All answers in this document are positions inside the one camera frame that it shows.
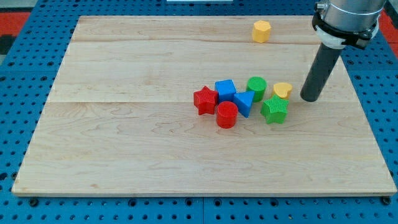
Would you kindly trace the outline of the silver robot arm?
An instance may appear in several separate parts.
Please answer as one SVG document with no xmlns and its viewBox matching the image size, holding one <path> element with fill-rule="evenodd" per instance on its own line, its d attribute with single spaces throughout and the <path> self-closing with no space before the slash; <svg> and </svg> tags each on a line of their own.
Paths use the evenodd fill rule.
<svg viewBox="0 0 398 224">
<path fill-rule="evenodd" d="M 379 30 L 386 0 L 321 0 L 314 4 L 312 26 L 323 45 L 365 49 Z"/>
</svg>

